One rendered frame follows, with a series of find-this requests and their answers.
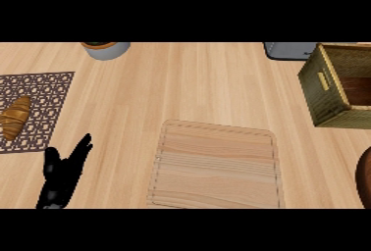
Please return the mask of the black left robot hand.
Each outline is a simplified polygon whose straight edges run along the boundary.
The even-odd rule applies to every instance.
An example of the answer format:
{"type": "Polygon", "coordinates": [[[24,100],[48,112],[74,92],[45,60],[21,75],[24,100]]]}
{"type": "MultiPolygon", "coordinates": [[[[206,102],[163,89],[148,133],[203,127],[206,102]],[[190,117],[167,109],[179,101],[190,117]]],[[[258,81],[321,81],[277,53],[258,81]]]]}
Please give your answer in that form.
{"type": "Polygon", "coordinates": [[[64,209],[67,207],[83,174],[85,163],[92,148],[92,134],[88,133],[77,143],[68,158],[63,159],[60,157],[60,152],[55,147],[45,149],[45,184],[37,200],[39,209],[64,209]]]}

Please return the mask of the wooden cutting board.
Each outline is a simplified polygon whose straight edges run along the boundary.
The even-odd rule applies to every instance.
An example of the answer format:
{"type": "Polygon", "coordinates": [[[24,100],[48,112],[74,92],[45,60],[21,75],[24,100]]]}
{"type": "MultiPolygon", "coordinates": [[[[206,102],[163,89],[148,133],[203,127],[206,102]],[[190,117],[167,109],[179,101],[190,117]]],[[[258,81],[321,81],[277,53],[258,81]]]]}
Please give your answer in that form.
{"type": "Polygon", "coordinates": [[[167,120],[147,203],[169,209],[284,208],[274,133],[167,120]]]}

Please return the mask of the olive green wicker basket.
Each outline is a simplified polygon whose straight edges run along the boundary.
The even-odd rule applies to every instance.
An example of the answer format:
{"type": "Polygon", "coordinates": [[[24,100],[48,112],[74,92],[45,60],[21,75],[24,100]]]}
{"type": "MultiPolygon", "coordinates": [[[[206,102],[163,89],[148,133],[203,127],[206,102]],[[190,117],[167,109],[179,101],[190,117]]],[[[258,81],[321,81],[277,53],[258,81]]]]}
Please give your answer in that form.
{"type": "Polygon", "coordinates": [[[371,129],[371,44],[320,43],[299,79],[314,125],[371,129]]]}

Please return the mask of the brown croissant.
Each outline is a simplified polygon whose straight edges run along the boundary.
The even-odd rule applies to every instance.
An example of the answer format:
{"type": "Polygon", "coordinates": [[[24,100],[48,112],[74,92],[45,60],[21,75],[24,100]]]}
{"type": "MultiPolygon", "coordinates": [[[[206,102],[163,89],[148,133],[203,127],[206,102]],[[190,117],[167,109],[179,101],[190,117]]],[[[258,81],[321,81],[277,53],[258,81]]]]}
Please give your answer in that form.
{"type": "Polygon", "coordinates": [[[3,136],[14,141],[23,131],[31,112],[31,97],[20,97],[0,114],[0,125],[3,136]]]}

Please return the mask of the brown patterned placemat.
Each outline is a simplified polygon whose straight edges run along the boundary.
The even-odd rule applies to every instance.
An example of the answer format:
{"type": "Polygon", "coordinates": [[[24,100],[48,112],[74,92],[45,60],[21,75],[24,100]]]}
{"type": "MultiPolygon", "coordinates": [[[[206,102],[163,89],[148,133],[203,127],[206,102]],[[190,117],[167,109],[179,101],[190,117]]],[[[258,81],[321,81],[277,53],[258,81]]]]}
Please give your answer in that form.
{"type": "Polygon", "coordinates": [[[30,117],[15,140],[6,140],[0,125],[0,154],[48,147],[73,78],[74,72],[0,75],[0,113],[20,97],[31,98],[30,117]]]}

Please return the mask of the grey plant pot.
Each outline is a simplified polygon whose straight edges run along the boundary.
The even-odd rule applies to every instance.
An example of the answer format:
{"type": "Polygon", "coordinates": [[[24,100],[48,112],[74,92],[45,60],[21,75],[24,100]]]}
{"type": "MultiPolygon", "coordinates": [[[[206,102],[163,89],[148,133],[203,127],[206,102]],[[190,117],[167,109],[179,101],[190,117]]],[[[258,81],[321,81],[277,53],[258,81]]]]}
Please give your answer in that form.
{"type": "Polygon", "coordinates": [[[131,47],[129,42],[83,42],[82,45],[91,57],[101,61],[120,57],[131,47]]]}

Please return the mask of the grey appliance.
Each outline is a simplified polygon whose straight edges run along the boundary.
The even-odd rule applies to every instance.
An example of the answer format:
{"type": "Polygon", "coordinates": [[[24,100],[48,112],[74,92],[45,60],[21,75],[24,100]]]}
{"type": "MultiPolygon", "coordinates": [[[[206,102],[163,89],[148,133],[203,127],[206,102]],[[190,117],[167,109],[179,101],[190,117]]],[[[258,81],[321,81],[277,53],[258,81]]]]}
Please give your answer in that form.
{"type": "Polygon", "coordinates": [[[271,60],[306,61],[317,48],[315,42],[265,42],[264,49],[271,60]]]}

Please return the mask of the dark brown round object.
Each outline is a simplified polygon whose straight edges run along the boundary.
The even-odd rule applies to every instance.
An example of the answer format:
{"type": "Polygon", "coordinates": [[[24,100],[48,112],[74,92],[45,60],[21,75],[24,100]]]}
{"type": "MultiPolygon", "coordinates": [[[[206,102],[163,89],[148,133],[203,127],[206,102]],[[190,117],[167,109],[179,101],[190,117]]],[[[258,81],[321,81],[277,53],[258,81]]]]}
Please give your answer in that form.
{"type": "Polygon", "coordinates": [[[355,181],[364,208],[371,209],[371,147],[366,150],[358,161],[355,181]]]}

